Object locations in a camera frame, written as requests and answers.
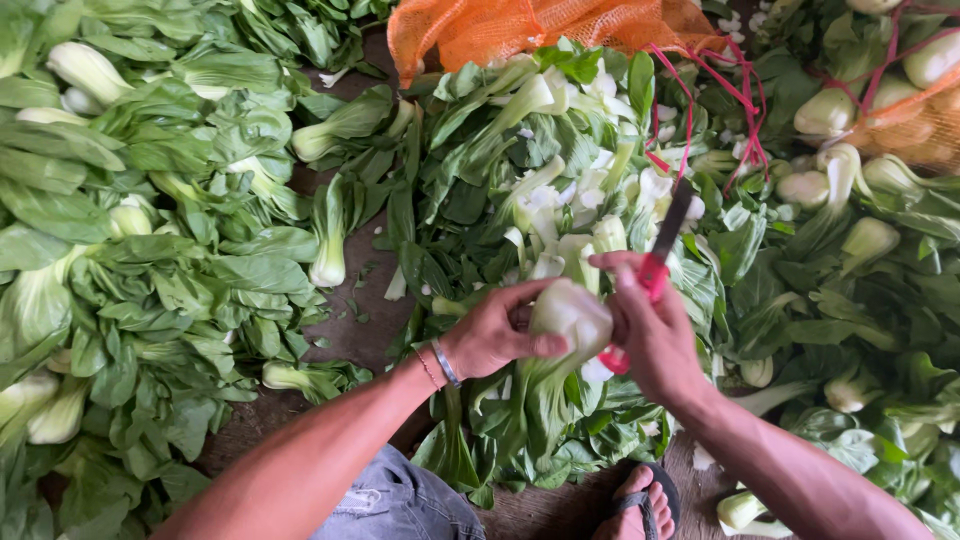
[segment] knife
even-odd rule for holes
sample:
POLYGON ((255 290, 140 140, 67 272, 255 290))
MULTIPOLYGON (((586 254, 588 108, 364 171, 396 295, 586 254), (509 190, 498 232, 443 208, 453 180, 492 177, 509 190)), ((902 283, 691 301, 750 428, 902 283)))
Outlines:
MULTIPOLYGON (((673 201, 670 202, 666 217, 663 218, 663 223, 660 225, 657 240, 654 241, 654 248, 649 253, 644 254, 643 262, 640 264, 639 270, 636 271, 636 282, 646 292, 652 304, 660 301, 663 285, 670 273, 666 267, 666 258, 673 250, 677 235, 680 234, 680 227, 686 219, 686 210, 690 208, 692 199, 693 188, 690 187, 689 182, 680 178, 677 182, 677 188, 673 192, 673 201)), ((630 359, 627 354, 613 344, 597 355, 597 358, 603 365, 607 366, 607 369, 617 375, 623 375, 630 370, 630 359)))

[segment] flip-flop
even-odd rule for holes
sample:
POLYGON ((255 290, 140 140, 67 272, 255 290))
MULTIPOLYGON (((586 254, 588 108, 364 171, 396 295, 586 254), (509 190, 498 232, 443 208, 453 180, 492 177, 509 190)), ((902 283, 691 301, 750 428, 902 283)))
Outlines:
MULTIPOLYGON (((666 474, 663 467, 658 464, 644 462, 639 465, 645 465, 653 471, 654 479, 651 480, 650 485, 657 481, 663 486, 663 495, 666 496, 667 506, 670 507, 670 519, 673 520, 673 536, 677 537, 677 528, 680 525, 680 493, 677 491, 677 484, 673 483, 670 475, 666 474)), ((611 504, 610 516, 613 517, 622 513, 631 506, 639 506, 640 513, 643 515, 643 530, 646 540, 658 540, 660 531, 657 529, 657 515, 654 514, 654 505, 650 500, 649 490, 650 486, 648 485, 636 493, 614 499, 611 504)))

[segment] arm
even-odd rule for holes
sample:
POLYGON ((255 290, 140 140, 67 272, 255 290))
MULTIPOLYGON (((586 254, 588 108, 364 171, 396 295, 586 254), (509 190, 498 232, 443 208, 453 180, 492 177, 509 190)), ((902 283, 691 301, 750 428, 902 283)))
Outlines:
MULTIPOLYGON (((549 283, 492 292, 441 338, 458 379, 485 377, 514 357, 565 351, 560 336, 518 330, 528 316, 524 306, 549 283)), ((153 538, 308 537, 410 413, 447 383, 433 350, 424 347, 420 354, 423 363, 410 355, 271 434, 174 512, 153 538)))
POLYGON ((614 341, 630 354, 637 385, 664 405, 718 463, 803 538, 932 538, 909 510, 829 454, 764 422, 704 379, 683 300, 672 287, 652 306, 638 287, 640 256, 594 256, 616 271, 614 341))

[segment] forearm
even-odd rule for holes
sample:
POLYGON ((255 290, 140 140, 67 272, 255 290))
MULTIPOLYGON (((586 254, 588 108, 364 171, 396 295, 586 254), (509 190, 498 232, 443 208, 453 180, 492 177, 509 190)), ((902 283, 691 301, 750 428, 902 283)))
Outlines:
MULTIPOLYGON (((436 358, 423 356, 434 377, 441 378, 436 358)), ((174 513, 154 538, 308 537, 436 390, 420 360, 408 357, 271 434, 174 513)))
POLYGON ((931 538, 926 527, 883 490, 708 384, 668 408, 724 469, 802 538, 931 538))

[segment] red string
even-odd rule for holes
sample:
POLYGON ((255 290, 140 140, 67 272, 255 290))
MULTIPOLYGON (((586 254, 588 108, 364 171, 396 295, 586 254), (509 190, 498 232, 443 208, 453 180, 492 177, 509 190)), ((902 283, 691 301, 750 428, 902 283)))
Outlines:
POLYGON ((890 64, 897 61, 903 60, 905 57, 912 55, 913 53, 919 51, 929 45, 933 41, 940 39, 944 36, 949 36, 950 34, 955 34, 960 32, 960 27, 946 28, 945 30, 938 32, 937 34, 924 39, 923 41, 909 47, 899 54, 897 53, 897 45, 900 35, 900 16, 903 14, 903 10, 911 9, 918 12, 932 12, 932 13, 943 13, 951 16, 960 16, 960 10, 941 8, 938 6, 924 6, 924 5, 913 5, 913 0, 904 0, 899 6, 894 9, 894 12, 890 16, 892 34, 890 37, 890 43, 887 46, 887 56, 883 64, 877 66, 876 68, 860 75, 859 77, 852 79, 848 82, 838 81, 832 79, 829 75, 814 73, 815 76, 820 77, 824 80, 824 88, 840 88, 847 94, 851 101, 856 105, 856 107, 863 112, 864 114, 868 113, 871 109, 871 105, 874 102, 874 97, 876 96, 876 91, 880 84, 880 78, 883 73, 886 71, 890 64), (861 101, 857 96, 850 90, 850 85, 858 83, 860 81, 870 79, 870 83, 867 85, 867 91, 863 95, 863 100, 861 101))
POLYGON ((718 83, 720 83, 720 86, 722 86, 731 96, 736 98, 737 101, 743 104, 744 112, 746 113, 747 145, 746 148, 744 148, 743 157, 740 159, 740 163, 737 165, 736 169, 733 170, 733 173, 730 175, 730 179, 727 181, 727 184, 724 185, 723 194, 725 197, 729 196, 728 192, 733 185, 733 181, 736 180, 737 173, 740 172, 747 160, 749 160, 750 164, 753 166, 757 166, 762 162, 764 179, 766 182, 770 182, 769 163, 767 163, 767 156, 763 152, 763 146, 760 144, 759 138, 760 127, 763 125, 763 121, 767 117, 767 97, 763 92, 763 84, 760 82, 759 75, 757 75, 756 71, 754 70, 754 64, 750 61, 747 61, 747 59, 743 56, 743 52, 740 50, 740 47, 738 47, 729 36, 727 36, 727 44, 730 46, 731 52, 733 52, 733 59, 717 54, 709 49, 702 51, 702 54, 718 61, 739 65, 741 69, 741 76, 743 78, 742 90, 737 90, 736 87, 728 82, 725 77, 717 73, 716 70, 701 60, 692 49, 687 49, 687 54, 693 60, 704 67, 704 69, 706 69, 707 72, 712 75, 718 83), (751 85, 751 78, 756 78, 756 91, 760 98, 759 109, 756 107, 756 105, 754 105, 754 92, 751 85))
POLYGON ((653 118, 653 134, 650 135, 650 138, 647 139, 647 142, 643 145, 643 154, 647 157, 648 160, 652 161, 654 165, 660 168, 663 172, 670 172, 670 165, 666 161, 661 160, 656 154, 647 150, 655 140, 657 140, 657 132, 660 130, 660 112, 657 109, 657 96, 654 96, 653 101, 653 110, 650 111, 650 114, 653 118))
POLYGON ((686 169, 686 157, 690 154, 690 139, 693 138, 693 94, 690 93, 690 90, 684 84, 684 81, 680 78, 680 74, 677 73, 677 70, 674 69, 673 64, 666 58, 662 53, 660 48, 653 44, 649 43, 650 48, 654 51, 654 54, 657 55, 657 58, 663 62, 663 65, 670 71, 670 74, 673 75, 673 78, 677 80, 677 83, 680 85, 680 88, 683 89, 684 94, 686 94, 686 145, 684 146, 684 157, 680 161, 680 166, 677 168, 677 178, 684 177, 684 170, 686 169))

